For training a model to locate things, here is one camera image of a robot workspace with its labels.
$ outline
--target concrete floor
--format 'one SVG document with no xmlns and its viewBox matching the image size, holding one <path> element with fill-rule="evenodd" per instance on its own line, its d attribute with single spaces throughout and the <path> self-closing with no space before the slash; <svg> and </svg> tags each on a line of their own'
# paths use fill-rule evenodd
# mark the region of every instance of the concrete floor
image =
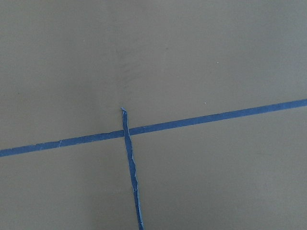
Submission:
<svg viewBox="0 0 307 230">
<path fill-rule="evenodd" d="M 3 0 L 0 149 L 307 98 L 307 1 Z M 306 108 L 132 137 L 158 229 L 305 229 Z M 3 229 L 137 229 L 123 138 L 0 158 Z"/>
</svg>

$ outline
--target gray surface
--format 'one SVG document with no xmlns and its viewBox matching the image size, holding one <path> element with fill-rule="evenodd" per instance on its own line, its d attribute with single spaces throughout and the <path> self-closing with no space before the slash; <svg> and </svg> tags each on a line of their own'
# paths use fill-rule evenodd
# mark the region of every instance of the gray surface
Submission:
<svg viewBox="0 0 307 230">
<path fill-rule="evenodd" d="M 0 228 L 138 228 L 123 139 L 0 159 Z"/>
<path fill-rule="evenodd" d="M 307 98 L 306 9 L 305 0 L 252 0 L 245 3 L 240 0 L 2 0 L 0 148 L 122 129 L 121 106 L 129 112 L 130 127 L 138 127 Z M 306 148 L 306 144 L 305 136 L 296 134 L 295 124 L 301 125 L 297 125 L 298 133 L 304 132 L 302 124 L 305 125 L 305 113 L 291 122 L 287 120 L 288 113 L 280 112 L 278 123 L 274 119 L 261 121 L 263 126 L 260 127 L 263 129 L 256 125 L 257 118 L 240 118 L 236 121 L 207 124 L 206 127 L 211 127 L 211 131 L 204 130 L 206 135 L 200 131 L 200 127 L 205 126 L 184 128 L 190 130 L 185 134 L 186 139 L 176 139 L 176 136 L 171 135 L 181 129 L 163 131 L 162 136 L 160 133 L 152 133 L 135 137 L 141 199 L 148 229 L 159 229 L 162 225 L 167 225 L 170 230 L 184 229 L 186 223 L 198 226 L 205 220 L 208 220 L 204 223 L 207 226 L 216 223 L 215 229 L 224 229 L 226 225 L 229 229 L 235 224 L 238 228 L 254 229 L 259 221 L 269 229 L 286 229 L 289 226 L 300 229 L 302 224 L 306 224 L 302 219 L 302 215 L 306 214 L 302 207 L 305 202 L 302 191 L 305 191 L 306 184 L 298 185 L 299 182 L 295 179 L 306 177 L 306 172 L 302 169 L 306 163 L 302 149 Z M 235 126 L 239 133 L 242 132 L 242 139 L 233 144 L 236 142 L 236 133 L 231 133 L 233 128 L 224 133 L 221 124 L 227 127 L 234 122 L 244 123 L 247 119 L 250 123 L 246 125 L 254 126 L 257 135 L 244 135 L 247 127 L 244 125 L 239 130 Z M 277 127 L 276 130 L 269 131 L 268 127 L 272 124 L 294 126 L 291 132 Z M 202 135 L 194 136 L 193 132 L 196 130 Z M 287 132 L 291 141 L 283 140 L 283 132 Z M 224 141 L 208 142 L 208 136 L 213 134 L 222 135 Z M 200 137 L 206 139 L 206 145 L 198 141 Z M 301 147 L 293 145 L 292 140 Z M 67 229 L 66 224 L 70 223 L 83 229 L 101 229 L 103 225 L 100 221 L 113 220 L 104 213 L 109 209 L 115 212 L 109 201 L 116 200 L 116 196 L 107 192 L 97 195 L 97 191 L 87 186 L 88 182 L 84 179 L 95 177 L 96 171 L 92 171 L 89 164 L 83 165 L 83 158 L 77 158 L 78 163 L 69 165 L 66 154 L 74 161 L 74 153 L 87 147 L 88 160 L 91 162 L 96 162 L 96 156 L 91 155 L 95 152 L 101 152 L 102 159 L 106 152 L 116 152 L 124 157 L 126 155 L 122 141 L 111 141 L 114 145 L 108 147 L 101 143 L 93 144 L 96 146 L 93 149 L 92 145 L 84 145 L 0 159 L 2 173 L 13 175 L 13 178 L 1 177 L 0 186 L 5 188 L 2 192 L 12 191 L 16 195 L 8 197 L 5 193 L 8 198 L 1 200 L 5 208 L 12 208 L 1 215 L 0 227 L 3 223 L 5 226 L 10 225 L 12 229 L 33 227 L 37 221 L 37 229 L 44 229 L 40 224 L 50 219 L 50 229 Z M 187 168 L 171 168 L 173 174 L 166 178 L 176 189 L 166 194 L 158 193 L 167 184 L 158 182 L 151 173 L 154 173 L 154 168 L 159 169 L 166 162 L 168 166 L 172 166 L 174 156 L 164 154 L 164 161 L 153 159 L 150 162 L 149 153 L 155 151 L 163 154 L 167 149 L 172 152 L 172 143 L 177 142 L 181 144 L 178 153 L 182 155 L 186 150 L 183 157 L 186 157 L 185 160 L 196 172 L 189 172 Z M 231 144 L 233 149 L 228 149 L 225 143 Z M 289 158 L 284 155 L 283 158 L 278 158 L 275 148 L 283 146 L 287 150 L 288 145 L 292 147 L 293 156 L 289 154 Z M 261 156 L 261 152 L 265 154 L 257 158 L 254 154 L 258 156 L 255 151 L 259 146 L 259 155 Z M 230 192 L 221 194 L 219 190 L 210 190 L 199 201 L 197 195 L 200 190 L 197 183 L 203 179 L 204 166 L 208 164 L 207 155 L 202 153 L 208 148 L 211 151 L 225 151 L 223 154 L 218 152 L 218 162 L 211 159 L 218 167 L 208 165 L 206 170 L 212 178 L 206 177 L 206 182 L 213 184 L 213 188 L 217 190 L 227 191 L 229 188 Z M 197 153 L 197 162 L 189 161 L 191 149 Z M 243 152 L 248 152 L 251 157 L 246 162 L 243 160 Z M 56 164 L 54 155 L 57 155 L 62 164 Z M 116 170 L 114 173 L 125 175 L 125 179 L 118 183 L 123 182 L 122 186 L 128 186 L 130 181 L 128 166 L 125 165 L 127 162 L 124 163 L 122 158 L 123 161 L 117 165 L 119 162 L 116 161 L 116 156 L 99 168 L 102 172 L 111 173 Z M 229 168 L 229 163 L 234 166 L 233 170 Z M 275 177 L 285 177 L 288 187 L 283 187 L 282 182 L 275 187 L 275 177 L 265 174 L 270 166 L 268 163 L 274 166 L 272 173 Z M 286 168 L 285 171 L 280 168 L 279 163 Z M 301 167 L 298 171 L 287 171 L 296 163 Z M 49 170 L 44 171 L 42 165 L 46 164 L 51 165 Z M 79 187 L 87 188 L 82 193 L 80 202 L 72 205 L 74 211 L 80 209 L 80 213 L 77 213 L 79 216 L 84 214 L 82 218 L 78 218 L 78 222 L 70 214 L 65 216 L 65 211 L 59 222 L 55 221 L 59 214 L 54 209 L 42 212 L 42 207 L 45 206 L 64 208 L 79 200 L 78 196 L 81 194 L 70 196 L 73 186 L 65 190 L 62 200 L 56 193 L 47 196 L 49 181 L 52 181 L 53 187 L 63 186 L 59 175 L 53 177 L 53 166 L 58 167 L 61 174 L 65 174 L 67 164 L 74 174 L 69 174 L 66 181 L 77 181 Z M 253 164 L 255 170 L 262 170 L 264 174 L 255 172 L 253 176 L 253 168 L 248 167 Z M 83 165 L 85 171 L 80 169 L 80 165 Z M 224 178 L 226 169 L 230 173 L 226 173 L 227 177 Z M 183 173 L 186 173 L 185 181 L 179 180 L 179 175 Z M 34 177 L 35 182 L 29 181 L 31 192 L 22 191 L 18 195 L 19 190 L 14 190 L 11 186 L 25 187 L 24 175 Z M 273 201 L 269 201 L 267 197 L 260 202 L 255 201 L 260 199 L 260 192 L 251 189 L 253 184 L 248 181 L 250 177 L 256 177 L 255 180 L 258 181 L 268 178 L 267 182 L 259 182 L 259 186 L 267 186 L 267 189 L 273 190 L 272 193 L 268 191 L 265 194 L 276 194 Z M 232 180 L 234 184 L 223 183 L 226 179 Z M 236 184 L 243 186 L 240 192 L 235 187 Z M 104 183 L 99 186 L 106 191 L 114 188 Z M 282 196 L 283 194 L 291 196 L 289 198 Z M 239 208 L 241 204 L 235 203 L 240 203 L 241 195 L 243 209 Z M 192 199 L 196 206 L 195 211 L 188 206 L 186 198 Z M 160 202 L 163 199 L 171 200 L 171 203 L 163 206 L 163 202 Z M 33 212 L 28 213 L 27 207 L 35 201 L 38 203 L 32 206 Z M 96 209 L 99 211 L 93 213 L 90 205 L 96 201 Z M 206 206 L 205 201 L 209 201 L 209 206 Z M 223 206 L 221 201 L 229 204 L 224 211 L 215 207 L 215 204 Z M 135 226 L 135 211 L 132 210 L 134 205 L 131 207 L 129 203 L 122 207 L 120 202 L 115 204 L 119 210 L 129 208 L 129 215 L 132 217 L 129 221 L 128 217 L 119 217 L 115 221 L 117 227 L 125 226 L 125 229 L 129 229 L 129 226 Z M 208 213 L 212 209 L 213 212 L 207 217 L 202 216 L 203 212 Z M 171 219 L 163 216 L 164 213 L 170 213 Z M 269 218 L 274 220 L 272 226 Z"/>
<path fill-rule="evenodd" d="M 132 136 L 148 230 L 304 230 L 307 108 Z"/>
</svg>

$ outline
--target blue line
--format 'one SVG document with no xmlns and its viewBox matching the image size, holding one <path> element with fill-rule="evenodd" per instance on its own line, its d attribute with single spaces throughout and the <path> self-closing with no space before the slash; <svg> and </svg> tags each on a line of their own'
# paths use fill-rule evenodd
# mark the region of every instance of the blue line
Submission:
<svg viewBox="0 0 307 230">
<path fill-rule="evenodd" d="M 220 120 L 231 119 L 231 118 L 242 117 L 242 116 L 269 113 L 269 112 L 285 110 L 285 109 L 299 108 L 303 106 L 307 106 L 307 99 L 279 103 L 279 104 L 271 104 L 271 105 L 266 105 L 266 106 L 261 106 L 261 107 L 250 108 L 250 109 L 236 110 L 236 111 L 231 111 L 231 112 L 226 112 L 226 113 L 221 113 L 221 114 L 200 116 L 200 117 L 195 117 L 195 118 L 165 122 L 165 123 L 149 125 L 149 126 L 131 128 L 130 135 L 155 132 L 155 131 L 177 128 L 177 127 L 191 126 L 191 125 L 196 125 L 196 124 L 220 121 Z M 119 130 L 119 131 L 114 131 L 111 133 L 100 133 L 100 134 L 79 137 L 79 138 L 70 138 L 70 139 L 64 139 L 64 140 L 59 140 L 59 141 L 54 141 L 54 142 L 40 143 L 36 145 L 21 146 L 21 147 L 16 147 L 12 149 L 3 149 L 3 150 L 0 150 L 0 157 L 33 152 L 33 151 L 60 148 L 60 147 L 83 144 L 83 143 L 99 141 L 99 140 L 121 138 L 123 136 L 124 136 L 124 131 Z"/>
<path fill-rule="evenodd" d="M 135 162 L 133 158 L 133 147 L 132 147 L 132 141 L 131 141 L 130 134 L 129 134 L 128 114 L 124 108 L 121 108 L 121 109 L 123 111 L 123 128 L 124 128 L 124 134 L 125 134 L 125 143 L 126 143 L 126 150 L 127 150 L 127 155 L 128 155 L 128 162 L 129 162 L 131 183 L 132 183 L 132 188 L 133 188 L 136 215 L 138 218 L 139 230 L 144 230 L 141 204 L 140 204 L 138 178 L 136 176 L 136 167 L 135 167 Z"/>
</svg>

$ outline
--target blue tape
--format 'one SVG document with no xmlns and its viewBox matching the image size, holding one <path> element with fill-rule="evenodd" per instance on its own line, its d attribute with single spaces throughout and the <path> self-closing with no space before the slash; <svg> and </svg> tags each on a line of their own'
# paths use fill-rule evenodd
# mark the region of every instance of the blue tape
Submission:
<svg viewBox="0 0 307 230">
<path fill-rule="evenodd" d="M 136 215 L 138 218 L 139 230 L 144 230 L 141 204 L 140 204 L 138 179 L 136 176 L 136 168 L 135 168 L 135 162 L 133 158 L 132 141 L 131 141 L 130 134 L 129 134 L 128 114 L 124 108 L 121 108 L 121 109 L 123 111 L 123 128 L 124 128 L 124 134 L 125 134 L 125 143 L 126 143 L 126 149 L 127 149 L 127 155 L 128 155 L 128 162 L 129 162 L 130 177 L 131 177 L 132 188 L 133 188 Z"/>
<path fill-rule="evenodd" d="M 213 122 L 213 121 L 220 121 L 220 120 L 231 119 L 231 118 L 236 118 L 236 117 L 241 117 L 241 116 L 250 116 L 250 115 L 269 113 L 269 112 L 285 110 L 285 109 L 299 108 L 303 106 L 307 106 L 307 99 L 279 103 L 279 104 L 271 104 L 271 105 L 266 105 L 266 106 L 261 106 L 261 107 L 250 108 L 250 109 L 236 110 L 236 111 L 231 111 L 231 112 L 226 112 L 226 113 L 221 113 L 221 114 L 200 116 L 200 117 L 195 117 L 195 118 L 165 122 L 165 123 L 149 125 L 149 126 L 131 128 L 130 135 L 155 132 L 155 131 L 177 128 L 177 127 L 191 126 L 191 125 L 208 123 L 208 122 Z M 12 149 L 3 149 L 3 150 L 0 150 L 0 157 L 33 152 L 33 151 L 60 148 L 60 147 L 83 144 L 83 143 L 99 141 L 99 140 L 120 138 L 123 136 L 124 136 L 124 131 L 119 130 L 119 131 L 114 131 L 111 133 L 94 134 L 94 135 L 89 135 L 89 136 L 84 136 L 84 137 L 79 137 L 79 138 L 70 138 L 70 139 L 64 139 L 64 140 L 59 140 L 59 141 L 54 141 L 54 142 L 40 143 L 36 145 L 21 146 L 21 147 L 16 147 Z"/>
</svg>

